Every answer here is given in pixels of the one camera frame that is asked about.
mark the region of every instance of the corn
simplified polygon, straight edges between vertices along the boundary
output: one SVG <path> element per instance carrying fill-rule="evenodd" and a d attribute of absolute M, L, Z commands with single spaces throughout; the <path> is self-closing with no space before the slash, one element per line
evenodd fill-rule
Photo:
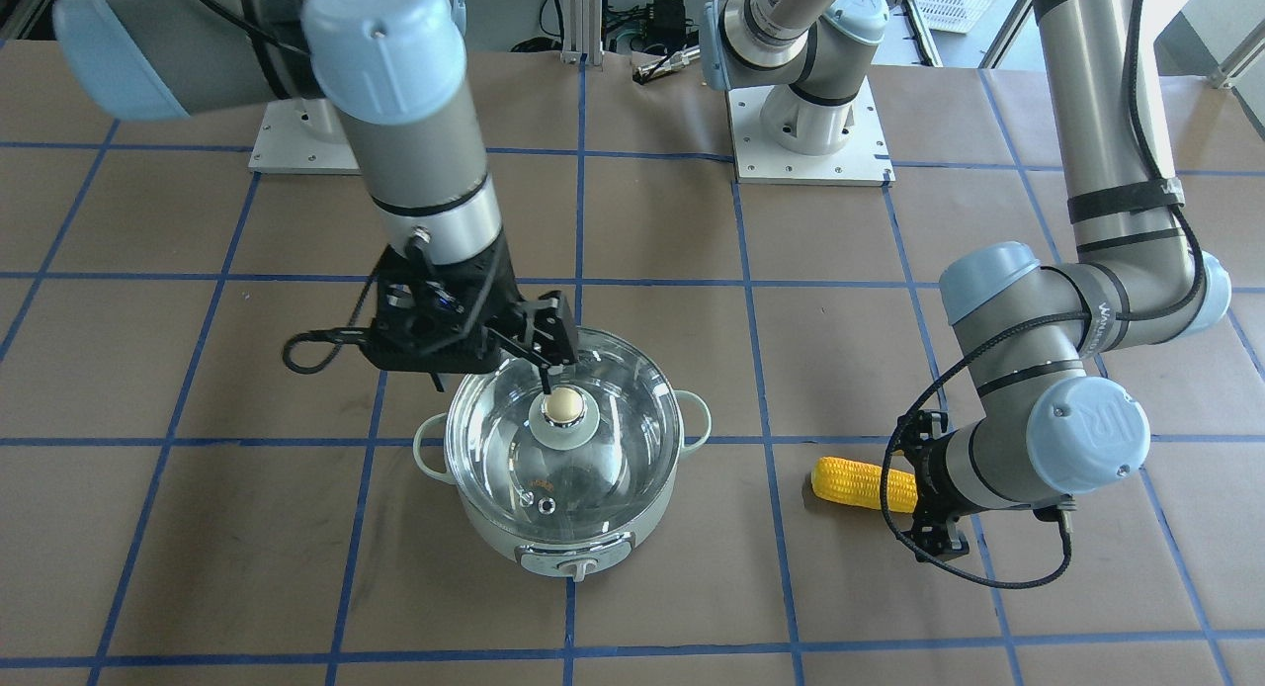
<path fill-rule="evenodd" d="M 812 467 L 812 492 L 836 504 L 878 510 L 880 467 L 840 457 L 821 457 Z M 891 471 L 887 477 L 888 506 L 894 513 L 912 513 L 918 489 L 912 473 Z"/>

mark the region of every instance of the white mounting plate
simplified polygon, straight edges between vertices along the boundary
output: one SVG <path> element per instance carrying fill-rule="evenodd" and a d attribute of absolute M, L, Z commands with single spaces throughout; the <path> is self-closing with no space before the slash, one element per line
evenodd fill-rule
<path fill-rule="evenodd" d="M 268 104 L 250 154 L 252 172 L 361 173 L 345 140 L 319 137 L 300 115 L 295 101 Z"/>
<path fill-rule="evenodd" d="M 868 78 L 853 101 L 855 122 L 848 129 L 848 144 L 830 156 L 793 153 L 764 134 L 760 129 L 760 108 L 772 90 L 773 87 L 764 86 L 729 92 L 737 181 L 754 185 L 873 187 L 896 180 Z"/>

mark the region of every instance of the beige knob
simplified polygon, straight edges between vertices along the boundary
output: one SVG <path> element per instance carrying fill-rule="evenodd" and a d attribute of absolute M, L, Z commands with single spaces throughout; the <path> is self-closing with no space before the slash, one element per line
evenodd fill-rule
<path fill-rule="evenodd" d="M 574 424 L 584 415 L 584 397 L 571 387 L 558 387 L 553 390 L 544 404 L 545 419 L 553 424 Z"/>

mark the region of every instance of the transparent lid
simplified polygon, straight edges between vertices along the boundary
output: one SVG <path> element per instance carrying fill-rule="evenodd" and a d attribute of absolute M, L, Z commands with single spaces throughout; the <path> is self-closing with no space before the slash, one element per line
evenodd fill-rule
<path fill-rule="evenodd" d="M 581 395 L 579 419 L 548 420 L 539 373 L 524 358 L 467 377 L 448 414 L 448 465 L 462 494 L 530 542 L 579 543 L 624 527 L 677 465 L 681 414 L 659 367 L 588 328 L 579 329 L 578 354 L 554 394 Z"/>

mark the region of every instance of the pot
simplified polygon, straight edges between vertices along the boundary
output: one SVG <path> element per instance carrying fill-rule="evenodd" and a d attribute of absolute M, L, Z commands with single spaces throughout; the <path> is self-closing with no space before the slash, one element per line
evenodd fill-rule
<path fill-rule="evenodd" d="M 673 390 L 627 342 L 579 328 L 578 358 L 544 394 L 536 367 L 506 357 L 462 380 L 447 414 L 417 428 L 414 459 L 457 486 L 474 530 L 525 570 L 577 582 L 615 566 L 654 530 L 668 508 L 677 462 L 711 437 L 696 394 Z M 681 401 L 705 416 L 686 444 Z M 424 435 L 445 423 L 439 471 L 421 459 Z"/>

